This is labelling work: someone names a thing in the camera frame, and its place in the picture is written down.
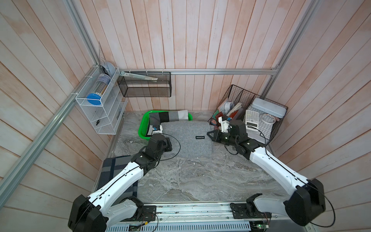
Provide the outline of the green plastic basket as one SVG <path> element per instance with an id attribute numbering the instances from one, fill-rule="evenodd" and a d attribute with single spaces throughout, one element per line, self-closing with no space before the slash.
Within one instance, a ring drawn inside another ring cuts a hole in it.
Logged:
<path id="1" fill-rule="evenodd" d="M 147 129 L 148 129 L 149 113 L 151 113 L 151 112 L 163 112 L 163 111 L 152 110 L 152 111 L 148 111 L 144 114 L 144 116 L 142 118 L 142 121 L 141 121 L 141 124 L 140 124 L 140 127 L 139 127 L 139 130 L 138 130 L 138 134 L 141 138 L 146 139 L 146 140 L 150 139 L 150 137 L 146 136 L 146 133 L 147 133 Z M 189 118 L 188 121 L 193 120 L 193 116 L 189 112 L 188 112 L 188 118 Z"/>

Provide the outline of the grey black checkered scarf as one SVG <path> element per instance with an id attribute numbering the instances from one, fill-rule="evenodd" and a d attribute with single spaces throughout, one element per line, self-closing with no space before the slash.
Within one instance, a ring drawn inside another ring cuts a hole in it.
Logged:
<path id="1" fill-rule="evenodd" d="M 161 125 L 162 123 L 165 123 L 165 122 L 189 120 L 187 110 L 151 112 L 149 113 L 148 119 L 149 119 L 149 122 L 148 122 L 148 129 L 146 133 L 147 137 L 152 136 L 151 131 L 152 131 L 153 125 Z"/>

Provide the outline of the plain grey scarf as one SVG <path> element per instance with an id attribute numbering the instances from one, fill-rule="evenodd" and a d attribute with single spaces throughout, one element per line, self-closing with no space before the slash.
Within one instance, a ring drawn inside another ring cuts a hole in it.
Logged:
<path id="1" fill-rule="evenodd" d="M 174 121 L 162 123 L 163 132 L 170 137 L 173 152 L 180 158 L 211 157 L 212 140 L 207 133 L 212 130 L 206 121 Z"/>

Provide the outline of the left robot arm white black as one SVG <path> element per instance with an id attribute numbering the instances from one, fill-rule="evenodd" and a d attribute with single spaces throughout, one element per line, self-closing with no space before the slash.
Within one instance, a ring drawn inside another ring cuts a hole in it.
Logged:
<path id="1" fill-rule="evenodd" d="M 103 187 L 85 197 L 78 196 L 71 208 L 68 227 L 73 232 L 104 232 L 122 220 L 140 217 L 143 203 L 131 196 L 123 202 L 115 201 L 136 181 L 159 164 L 161 156 L 172 150 L 163 134 L 155 134 L 148 145 L 135 154 L 123 170 Z"/>

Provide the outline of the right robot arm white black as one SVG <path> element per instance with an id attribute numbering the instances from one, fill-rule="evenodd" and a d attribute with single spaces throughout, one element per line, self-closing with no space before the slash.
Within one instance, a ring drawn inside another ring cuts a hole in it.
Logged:
<path id="1" fill-rule="evenodd" d="M 257 193 L 246 200 L 249 213 L 280 214 L 299 226 L 306 226 L 325 212 L 326 203 L 330 200 L 325 196 L 323 184 L 293 171 L 269 153 L 262 143 L 249 138 L 242 121 L 225 121 L 222 129 L 209 131 L 207 135 L 213 142 L 233 146 L 237 154 L 262 168 L 289 195 L 289 199 L 285 200 Z"/>

